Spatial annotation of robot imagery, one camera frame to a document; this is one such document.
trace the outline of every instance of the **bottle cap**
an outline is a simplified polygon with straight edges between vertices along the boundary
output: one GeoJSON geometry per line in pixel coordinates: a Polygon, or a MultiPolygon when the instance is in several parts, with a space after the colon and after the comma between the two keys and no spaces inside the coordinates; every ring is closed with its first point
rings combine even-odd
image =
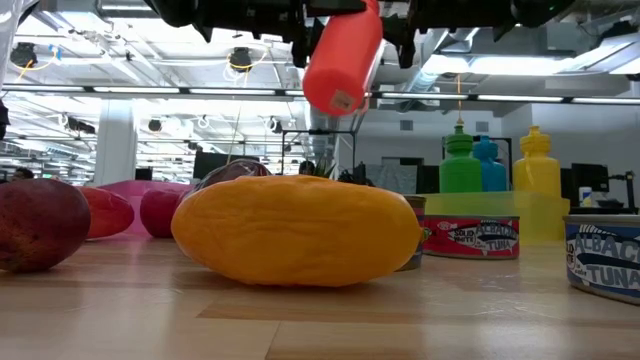
{"type": "Polygon", "coordinates": [[[520,149],[523,153],[551,151],[551,137],[540,132],[539,126],[531,126],[529,135],[520,138],[520,149]]]}
{"type": "Polygon", "coordinates": [[[467,151],[471,152],[473,148],[473,137],[465,134],[462,125],[456,125],[453,134],[447,136],[445,141],[447,146],[447,152],[467,151]]]}
{"type": "Polygon", "coordinates": [[[473,157],[476,159],[495,159],[498,157],[498,144],[489,139],[488,136],[482,135],[480,142],[473,146],[473,157]]]}

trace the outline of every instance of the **mango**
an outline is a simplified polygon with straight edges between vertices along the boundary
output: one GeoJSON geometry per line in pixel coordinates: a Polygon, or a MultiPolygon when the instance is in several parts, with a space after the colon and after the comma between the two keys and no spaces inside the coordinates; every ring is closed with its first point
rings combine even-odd
{"type": "Polygon", "coordinates": [[[50,179],[0,185],[0,269],[47,270],[87,239],[87,200],[71,185],[50,179]]]}

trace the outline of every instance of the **can label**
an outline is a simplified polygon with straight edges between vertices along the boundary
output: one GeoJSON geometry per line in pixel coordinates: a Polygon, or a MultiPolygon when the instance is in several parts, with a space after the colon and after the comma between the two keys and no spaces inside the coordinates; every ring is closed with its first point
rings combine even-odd
{"type": "Polygon", "coordinates": [[[640,228],[567,225],[569,281],[640,299],[640,228]]]}
{"type": "Polygon", "coordinates": [[[424,250],[461,257],[517,257],[519,221],[513,218],[429,217],[424,250]]]}

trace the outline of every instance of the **ceiling light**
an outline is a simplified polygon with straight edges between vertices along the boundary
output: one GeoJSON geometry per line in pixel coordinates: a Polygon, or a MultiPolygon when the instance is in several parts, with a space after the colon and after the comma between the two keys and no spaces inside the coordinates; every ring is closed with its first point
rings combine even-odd
{"type": "Polygon", "coordinates": [[[84,89],[81,86],[65,86],[65,85],[43,86],[43,85],[15,85],[15,84],[2,85],[2,90],[5,90],[5,91],[50,91],[50,92],[84,91],[84,89]]]}
{"type": "Polygon", "coordinates": [[[418,94],[418,93],[382,93],[383,98],[411,100],[467,100],[468,95],[458,94],[418,94]]]}
{"type": "Polygon", "coordinates": [[[619,68],[610,72],[613,75],[635,75],[640,74],[640,58],[632,60],[626,65],[622,65],[619,68]]]}
{"type": "Polygon", "coordinates": [[[103,5],[104,11],[152,11],[150,7],[144,5],[103,5]]]}
{"type": "Polygon", "coordinates": [[[431,55],[422,66],[422,72],[426,74],[464,74],[469,72],[469,64],[462,57],[431,55]]]}
{"type": "Polygon", "coordinates": [[[606,60],[610,56],[625,49],[631,43],[623,43],[618,45],[602,45],[596,49],[588,51],[574,59],[566,59],[562,61],[560,66],[562,72],[584,71],[590,67],[606,60]]]}
{"type": "Polygon", "coordinates": [[[275,90],[252,89],[190,89],[192,94],[202,95],[275,95],[275,90]]]}
{"type": "Polygon", "coordinates": [[[561,61],[545,57],[482,56],[471,62],[469,72],[485,75],[549,76],[560,70],[561,61]]]}
{"type": "Polygon", "coordinates": [[[574,104],[640,105],[640,99],[575,98],[572,102],[574,104]]]}
{"type": "Polygon", "coordinates": [[[178,88],[167,88],[167,87],[138,87],[138,86],[130,86],[130,87],[95,87],[94,90],[96,92],[113,92],[113,93],[135,93],[135,94],[179,94],[180,89],[178,88]]]}
{"type": "Polygon", "coordinates": [[[478,100],[505,102],[561,102],[560,96],[511,96],[511,95],[478,95],[478,100]]]}
{"type": "Polygon", "coordinates": [[[304,91],[302,90],[286,90],[284,92],[287,96],[304,96],[304,91]]]}

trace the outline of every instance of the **white pillar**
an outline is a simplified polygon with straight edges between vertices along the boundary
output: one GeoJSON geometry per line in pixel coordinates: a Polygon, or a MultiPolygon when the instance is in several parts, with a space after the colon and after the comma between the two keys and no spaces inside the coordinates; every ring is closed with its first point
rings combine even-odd
{"type": "Polygon", "coordinates": [[[0,89],[4,83],[13,35],[18,28],[21,12],[22,0],[0,0],[0,89]]]}
{"type": "Polygon", "coordinates": [[[138,121],[133,106],[133,100],[102,100],[96,186],[135,179],[138,121]]]}

